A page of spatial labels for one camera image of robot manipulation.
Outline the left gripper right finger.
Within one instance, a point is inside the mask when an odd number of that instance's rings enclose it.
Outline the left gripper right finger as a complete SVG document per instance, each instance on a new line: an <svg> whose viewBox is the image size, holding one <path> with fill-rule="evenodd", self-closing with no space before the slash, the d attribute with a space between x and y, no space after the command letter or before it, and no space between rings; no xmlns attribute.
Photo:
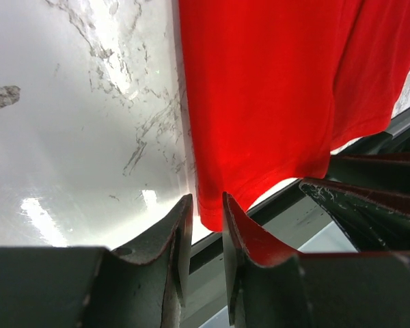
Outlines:
<svg viewBox="0 0 410 328"><path fill-rule="evenodd" d="M223 255L230 324L301 324L298 252L251 219L223 193Z"/></svg>

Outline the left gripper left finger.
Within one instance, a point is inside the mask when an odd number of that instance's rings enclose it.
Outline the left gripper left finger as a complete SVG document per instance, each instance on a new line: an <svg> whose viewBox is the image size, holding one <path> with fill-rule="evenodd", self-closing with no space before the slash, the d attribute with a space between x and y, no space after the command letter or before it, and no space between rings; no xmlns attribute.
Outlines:
<svg viewBox="0 0 410 328"><path fill-rule="evenodd" d="M193 196L184 195L158 222L112 253L131 266L120 284L125 327L179 327L186 305Z"/></svg>

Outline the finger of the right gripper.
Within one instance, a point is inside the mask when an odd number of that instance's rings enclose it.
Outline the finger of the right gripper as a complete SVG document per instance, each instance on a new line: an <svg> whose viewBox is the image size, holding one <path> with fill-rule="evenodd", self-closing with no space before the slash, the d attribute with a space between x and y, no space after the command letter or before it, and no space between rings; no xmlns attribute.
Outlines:
<svg viewBox="0 0 410 328"><path fill-rule="evenodd" d="M315 178L302 180L299 188L357 251L410 251L409 194Z"/></svg>
<svg viewBox="0 0 410 328"><path fill-rule="evenodd" d="M410 152L334 155L327 175L358 187L410 195Z"/></svg>

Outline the red t shirt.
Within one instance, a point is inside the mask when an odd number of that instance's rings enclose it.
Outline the red t shirt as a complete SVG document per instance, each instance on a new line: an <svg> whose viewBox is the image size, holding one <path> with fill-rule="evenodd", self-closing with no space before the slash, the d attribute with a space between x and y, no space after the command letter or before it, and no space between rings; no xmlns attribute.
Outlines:
<svg viewBox="0 0 410 328"><path fill-rule="evenodd" d="M180 1L202 224L384 131L410 71L410 1Z"/></svg>

